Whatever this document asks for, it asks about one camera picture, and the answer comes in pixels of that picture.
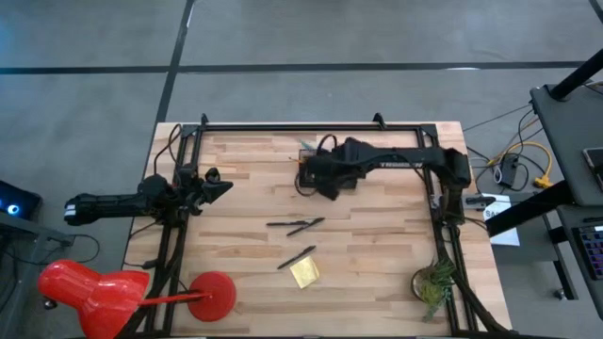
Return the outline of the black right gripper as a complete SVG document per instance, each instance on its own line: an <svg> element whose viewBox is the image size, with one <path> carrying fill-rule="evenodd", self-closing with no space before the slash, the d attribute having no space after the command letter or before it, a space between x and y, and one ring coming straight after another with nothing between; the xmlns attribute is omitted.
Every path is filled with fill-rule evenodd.
<svg viewBox="0 0 603 339"><path fill-rule="evenodd" d="M335 201L342 189L355 189L359 178L365 178L360 165L363 142L347 137L342 144L332 137L334 146L324 148L329 137L323 137L317 147L305 157L305 187L313 188L331 201Z"/></svg>

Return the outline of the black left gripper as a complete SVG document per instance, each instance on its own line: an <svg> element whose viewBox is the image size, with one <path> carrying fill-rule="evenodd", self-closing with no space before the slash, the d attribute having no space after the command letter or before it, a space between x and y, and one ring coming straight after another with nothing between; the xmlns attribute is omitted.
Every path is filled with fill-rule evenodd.
<svg viewBox="0 0 603 339"><path fill-rule="evenodd" d="M204 203L213 203L230 190L234 184L228 181L220 181L220 173L217 168L210 168L205 177L201 178L198 166L185 164L180 169L180 183L184 193L185 207L193 216L199 216L203 210Z"/></svg>

